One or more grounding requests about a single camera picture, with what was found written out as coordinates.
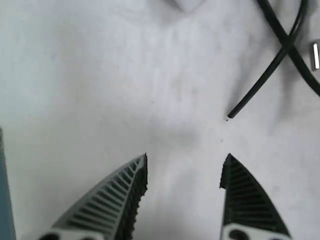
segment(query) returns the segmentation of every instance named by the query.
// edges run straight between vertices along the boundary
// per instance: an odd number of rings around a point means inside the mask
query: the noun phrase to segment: black wire
[[[228,114],[228,117],[233,119],[244,106],[253,98],[253,96],[259,91],[259,89],[266,83],[268,78],[272,75],[272,73],[276,70],[285,56],[288,54],[290,49],[293,47],[299,33],[301,27],[304,23],[304,20],[307,15],[309,0],[301,0],[300,7],[298,11],[298,15],[294,21],[293,27],[290,31],[289,36],[286,36],[283,41],[282,48],[275,56],[274,60],[268,66],[268,68],[264,71],[259,80],[253,85],[253,87],[249,90],[249,92],[243,97],[243,99],[234,107],[234,109]]]
[[[286,34],[284,28],[281,26],[275,12],[273,11],[268,0],[257,0],[268,23],[270,24],[273,32],[281,42],[284,44],[288,35]],[[315,79],[315,77],[310,72],[309,68],[305,64],[303,58],[299,54],[298,50],[293,46],[289,51],[288,55],[293,61],[295,67],[298,69],[299,73],[305,80],[305,82],[312,88],[312,90],[320,97],[320,84]]]

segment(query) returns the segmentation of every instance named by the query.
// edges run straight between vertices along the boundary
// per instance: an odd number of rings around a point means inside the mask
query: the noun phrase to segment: white fabric surface
[[[295,239],[320,238],[320,99],[291,61],[226,121],[280,47],[254,0],[206,0],[190,14],[165,0],[0,2],[0,124],[18,239],[144,152],[136,240],[219,239],[228,153]],[[272,5],[288,31],[299,1]],[[308,65],[319,20],[317,11],[301,41]]]

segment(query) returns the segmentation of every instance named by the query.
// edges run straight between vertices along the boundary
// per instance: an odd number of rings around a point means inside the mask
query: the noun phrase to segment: metal object
[[[320,69],[320,41],[315,41],[310,46],[311,69],[317,71]]]

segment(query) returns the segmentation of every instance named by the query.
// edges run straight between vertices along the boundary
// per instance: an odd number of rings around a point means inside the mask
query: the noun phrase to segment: silver metal piece
[[[49,230],[33,231],[22,236],[21,240],[105,240],[99,232],[85,230],[65,230],[61,228],[51,228]]]
[[[272,239],[279,239],[279,240],[291,240],[290,237],[280,234],[277,232],[262,230],[250,226],[244,226],[237,223],[231,223],[228,225],[225,225],[221,232],[221,240],[233,240],[233,238],[230,237],[230,234],[232,234],[232,231],[237,231],[238,233],[242,233],[247,238],[240,238],[237,239],[250,239],[250,240],[272,240]]]
[[[320,69],[320,41],[313,42],[310,51],[312,71],[317,71]]]

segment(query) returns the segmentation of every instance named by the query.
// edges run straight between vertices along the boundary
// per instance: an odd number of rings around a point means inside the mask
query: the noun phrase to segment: screw hole
[[[248,235],[244,231],[240,230],[230,231],[229,237],[233,240],[249,240]]]
[[[59,240],[60,237],[57,233],[48,233],[42,236],[39,240]]]

